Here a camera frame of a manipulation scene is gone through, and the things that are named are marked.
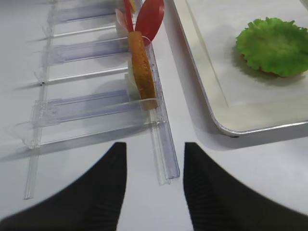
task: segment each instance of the white tray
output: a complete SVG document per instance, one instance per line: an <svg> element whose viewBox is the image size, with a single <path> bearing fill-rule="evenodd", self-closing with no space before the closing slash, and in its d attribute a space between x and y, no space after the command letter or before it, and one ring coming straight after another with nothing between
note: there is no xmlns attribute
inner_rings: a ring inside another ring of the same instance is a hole
<svg viewBox="0 0 308 231"><path fill-rule="evenodd" d="M173 0L173 3L211 116L223 133L241 136L308 123L308 94L229 107L188 2Z"/></svg>

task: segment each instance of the white table surface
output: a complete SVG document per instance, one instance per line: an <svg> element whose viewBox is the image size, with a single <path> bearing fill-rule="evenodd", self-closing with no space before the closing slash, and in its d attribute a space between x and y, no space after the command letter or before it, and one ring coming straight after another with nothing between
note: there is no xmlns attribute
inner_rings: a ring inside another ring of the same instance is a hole
<svg viewBox="0 0 308 231"><path fill-rule="evenodd" d="M186 141L198 143L225 170L258 193L308 214L308 127L238 139L221 135L206 109L171 1L166 1L164 25L154 40L154 51L181 177L171 185L159 186L154 157L147 154L149 144L141 142L147 134L121 139L128 144L128 182L118 230L192 230L182 185ZM29 119L38 89L24 87L33 82L29 70L9 66L3 53L0 58L0 218L3 218L66 187L99 160L114 141L41 155L35 197L23 200L29 153L10 134L10 128Z"/></svg>

